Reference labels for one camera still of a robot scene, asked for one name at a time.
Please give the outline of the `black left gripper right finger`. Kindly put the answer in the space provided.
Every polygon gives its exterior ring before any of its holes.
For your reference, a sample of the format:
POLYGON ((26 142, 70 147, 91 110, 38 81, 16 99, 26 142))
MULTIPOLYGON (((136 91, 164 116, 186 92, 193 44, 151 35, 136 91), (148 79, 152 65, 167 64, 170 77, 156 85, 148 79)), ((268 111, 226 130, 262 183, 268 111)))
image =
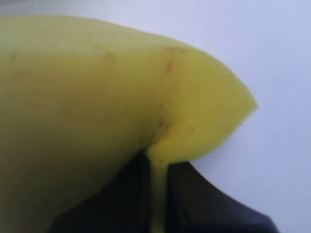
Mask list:
POLYGON ((277 233, 273 221, 207 181, 189 162, 168 167, 166 232, 277 233))

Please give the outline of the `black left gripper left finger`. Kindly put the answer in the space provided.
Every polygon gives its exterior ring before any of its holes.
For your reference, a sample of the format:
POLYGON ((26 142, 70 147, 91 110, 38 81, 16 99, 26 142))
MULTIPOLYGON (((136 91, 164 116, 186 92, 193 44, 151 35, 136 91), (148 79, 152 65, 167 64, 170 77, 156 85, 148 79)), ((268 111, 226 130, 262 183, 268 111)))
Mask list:
POLYGON ((51 233, 149 233, 150 162, 140 152, 100 192, 59 215, 51 233))

